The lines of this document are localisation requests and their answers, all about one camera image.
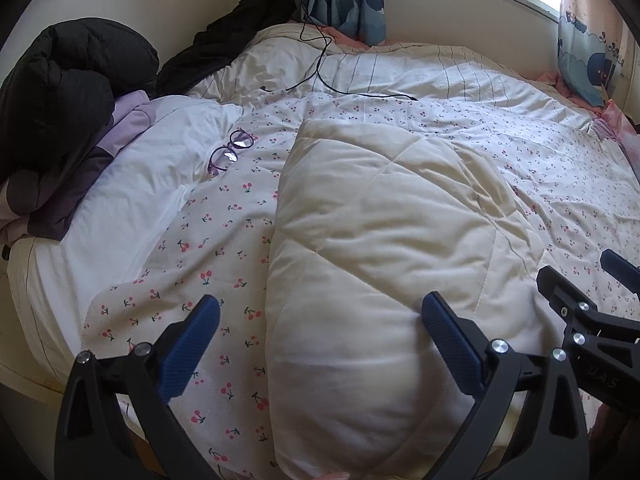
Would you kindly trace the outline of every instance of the lavender jacket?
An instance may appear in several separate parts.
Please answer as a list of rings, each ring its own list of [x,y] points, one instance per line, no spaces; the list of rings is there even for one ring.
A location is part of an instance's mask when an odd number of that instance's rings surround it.
[[[109,122],[44,174],[19,170],[0,187],[0,243],[23,235],[62,240],[78,205],[118,152],[149,128],[156,113],[142,90],[115,102]]]

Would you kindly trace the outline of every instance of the bed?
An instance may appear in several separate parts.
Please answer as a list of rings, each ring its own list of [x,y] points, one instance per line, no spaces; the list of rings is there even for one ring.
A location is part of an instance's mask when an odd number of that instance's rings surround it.
[[[414,43],[366,52],[331,44],[322,78],[348,95],[328,90],[317,76],[283,91],[312,72],[324,47],[309,28],[301,41],[300,28],[291,23],[261,31],[230,66],[187,97],[156,102],[158,121],[141,139],[157,134],[159,154],[166,150],[161,140],[171,142],[172,132],[180,131],[191,151],[148,162],[138,150],[139,161],[180,175],[158,180],[150,173],[145,193],[123,191],[116,202],[122,208],[110,209],[110,193],[118,186],[105,183],[126,167],[126,159],[119,165],[116,158],[67,238],[60,244],[22,239],[8,267],[28,346],[57,383],[65,382],[81,349],[99,356],[124,353],[183,319],[196,295],[209,292],[222,300],[220,334],[184,399],[172,408],[213,466],[257,478],[281,475],[266,409],[262,314],[278,180],[305,120],[398,126],[480,153],[511,187],[557,268],[602,311],[639,317],[637,298],[606,275],[598,260],[606,248],[636,260],[640,185],[619,146],[598,140],[589,112],[466,48]],[[238,128],[254,137],[254,145],[225,174],[207,176],[210,152]],[[126,181],[124,173],[120,179]],[[155,205],[143,212],[145,200]],[[229,346],[232,323],[225,323],[224,313],[232,306],[243,322],[240,349]],[[233,362],[244,368],[229,371]],[[220,370],[228,375],[223,378]],[[211,398],[243,399],[252,411],[216,412]],[[587,396],[583,401],[592,424],[597,403]],[[127,399],[121,402],[135,426]],[[209,416],[214,412],[215,418]],[[242,459],[234,455],[240,434],[255,435],[257,446]]]

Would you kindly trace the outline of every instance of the silver screw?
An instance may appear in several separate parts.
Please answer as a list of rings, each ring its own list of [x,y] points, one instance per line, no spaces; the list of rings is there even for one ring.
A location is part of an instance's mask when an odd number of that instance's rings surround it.
[[[554,356],[554,359],[556,361],[564,361],[566,359],[566,352],[564,350],[562,350],[561,348],[554,348],[554,351],[551,352]]]
[[[133,349],[133,353],[138,357],[149,355],[149,352],[151,352],[151,343],[138,343]]]
[[[91,359],[91,352],[89,352],[88,350],[82,350],[77,356],[76,356],[76,362],[83,365],[85,363],[89,362],[89,359]]]
[[[491,341],[491,348],[498,354],[506,354],[509,350],[509,344],[502,339],[494,339]]]

